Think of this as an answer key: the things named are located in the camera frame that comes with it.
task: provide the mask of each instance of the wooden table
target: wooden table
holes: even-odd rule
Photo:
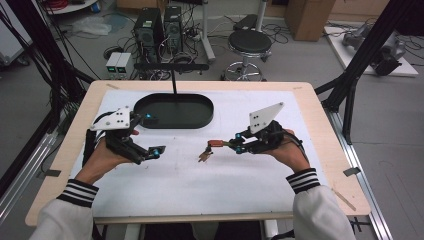
[[[255,90],[255,91],[290,91],[294,94],[303,120],[310,134],[316,153],[328,180],[329,187],[336,193],[338,203],[348,216],[368,215],[370,207],[355,177],[346,177],[343,171],[350,168],[337,137],[322,109],[314,89],[303,82],[214,82],[214,81],[178,81],[178,90]],[[91,84],[87,95],[59,149],[51,169],[60,170],[59,177],[46,177],[26,217],[30,226],[37,224],[40,209],[50,200],[56,198],[65,188],[75,159],[80,154],[85,141],[85,131],[92,124],[103,96],[107,90],[172,91],[170,82],[145,81],[96,81]],[[239,215],[243,219],[290,218],[291,214]],[[180,216],[160,221],[219,221],[234,219],[227,215],[216,216]],[[125,221],[107,221],[101,223],[146,223],[158,219],[143,217]]]

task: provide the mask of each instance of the striped cuff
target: striped cuff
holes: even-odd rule
[[[69,179],[65,190],[57,199],[70,202],[72,204],[91,208],[93,200],[96,197],[98,187],[80,182],[75,179]]]
[[[318,176],[315,168],[305,169],[288,176],[287,181],[293,188],[295,194],[306,191],[313,187],[321,185],[318,181]]]

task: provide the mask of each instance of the stool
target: stool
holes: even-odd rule
[[[262,58],[264,61],[271,49],[271,40],[263,33],[253,30],[239,30],[228,37],[231,51],[243,57],[242,62],[235,62],[227,67],[221,80],[257,80],[266,81],[261,70],[249,63],[249,58]]]

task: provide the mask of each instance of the cardboard box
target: cardboard box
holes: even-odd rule
[[[265,8],[267,17],[284,17],[288,1],[268,1]]]
[[[378,18],[389,0],[336,0],[329,19],[365,22]]]
[[[324,31],[335,0],[292,0],[285,13],[285,22],[294,40],[318,41]]]
[[[117,0],[116,6],[119,9],[127,11],[142,9],[145,7],[159,8],[163,13],[166,2],[166,0]]]

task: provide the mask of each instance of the white sleeve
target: white sleeve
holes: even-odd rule
[[[327,186],[321,186],[314,168],[287,177],[296,193],[293,202],[296,240],[354,240],[352,227]]]
[[[91,239],[91,205],[97,191],[97,187],[70,179],[63,193],[40,211],[30,239]]]

